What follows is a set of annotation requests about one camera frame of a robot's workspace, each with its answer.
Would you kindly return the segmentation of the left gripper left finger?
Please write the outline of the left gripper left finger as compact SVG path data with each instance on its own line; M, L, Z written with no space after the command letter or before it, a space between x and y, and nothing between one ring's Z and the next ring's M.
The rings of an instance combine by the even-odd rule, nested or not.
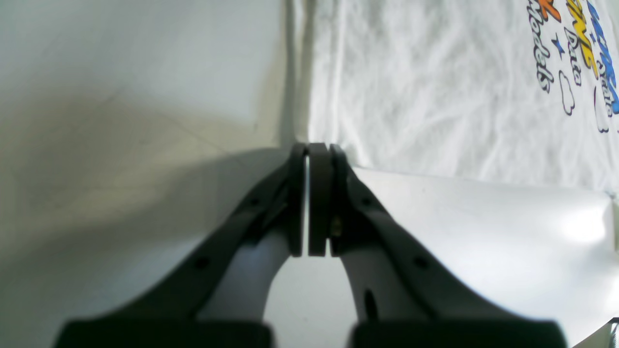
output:
M144 295L71 321L57 348L274 348L263 322L274 277L302 252L307 146L259 181L226 221Z

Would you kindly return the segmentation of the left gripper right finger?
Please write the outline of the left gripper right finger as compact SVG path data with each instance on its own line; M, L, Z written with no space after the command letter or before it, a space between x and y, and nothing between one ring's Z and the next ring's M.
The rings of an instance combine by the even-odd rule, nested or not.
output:
M387 212L337 145L312 143L309 254L346 271L358 322L350 348L565 348L554 321L526 319L458 279Z

